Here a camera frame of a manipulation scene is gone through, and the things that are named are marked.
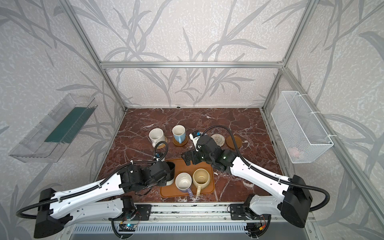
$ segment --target white mug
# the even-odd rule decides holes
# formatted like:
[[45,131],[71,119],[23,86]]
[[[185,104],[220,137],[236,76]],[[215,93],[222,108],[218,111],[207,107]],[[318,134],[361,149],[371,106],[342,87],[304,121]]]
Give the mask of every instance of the white mug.
[[149,132],[149,138],[151,139],[152,146],[155,147],[158,142],[165,141],[163,130],[160,128],[154,128]]
[[192,185],[192,178],[191,175],[189,175],[186,172],[182,172],[179,175],[177,175],[175,179],[176,187],[181,192],[187,192],[190,197],[193,197],[193,193],[191,191],[191,185]]

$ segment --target blue mug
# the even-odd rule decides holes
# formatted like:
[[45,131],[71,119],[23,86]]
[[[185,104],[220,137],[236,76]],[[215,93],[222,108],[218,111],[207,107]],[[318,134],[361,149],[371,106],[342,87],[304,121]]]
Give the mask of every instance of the blue mug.
[[185,127],[182,125],[176,125],[172,128],[173,137],[180,144],[185,140]]

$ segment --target wall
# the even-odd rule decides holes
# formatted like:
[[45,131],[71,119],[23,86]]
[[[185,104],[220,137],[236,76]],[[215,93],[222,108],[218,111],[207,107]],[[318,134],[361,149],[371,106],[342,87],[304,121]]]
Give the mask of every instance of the wall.
[[[70,2],[102,61],[281,61],[307,4],[307,0]],[[129,107],[262,106],[276,72],[109,70]]]
[[128,107],[260,107],[277,69],[115,68],[108,74]]
[[[0,1],[0,40],[0,235],[27,240],[35,222],[15,212],[43,189],[93,181],[123,112],[56,1]],[[95,96],[99,106],[62,158],[8,156],[68,93]]]
[[[383,1],[373,0],[336,0],[317,5],[288,63],[382,196],[383,7]],[[276,92],[291,90],[285,79],[279,87]],[[277,97],[268,105],[268,114],[276,100]],[[273,132],[279,139],[276,128]],[[382,226],[332,150],[313,163],[293,165],[281,140],[277,142],[291,174],[298,174],[307,184],[331,194],[329,204],[314,212],[325,239],[384,239]]]

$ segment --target clear plastic shelf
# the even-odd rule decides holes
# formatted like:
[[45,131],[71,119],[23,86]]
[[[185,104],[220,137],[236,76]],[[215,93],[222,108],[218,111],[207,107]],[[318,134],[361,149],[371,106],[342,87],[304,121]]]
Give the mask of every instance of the clear plastic shelf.
[[95,111],[94,98],[68,94],[10,152],[22,162],[57,162]]

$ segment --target metal grille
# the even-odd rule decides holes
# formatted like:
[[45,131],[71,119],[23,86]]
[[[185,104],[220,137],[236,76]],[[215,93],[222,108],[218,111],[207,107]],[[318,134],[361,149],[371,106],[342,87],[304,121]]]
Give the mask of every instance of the metal grille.
[[291,162],[313,162],[333,146],[299,92],[282,91],[271,114]]
[[[246,223],[139,223],[138,233],[244,233]],[[107,223],[78,223],[73,234],[113,233]]]

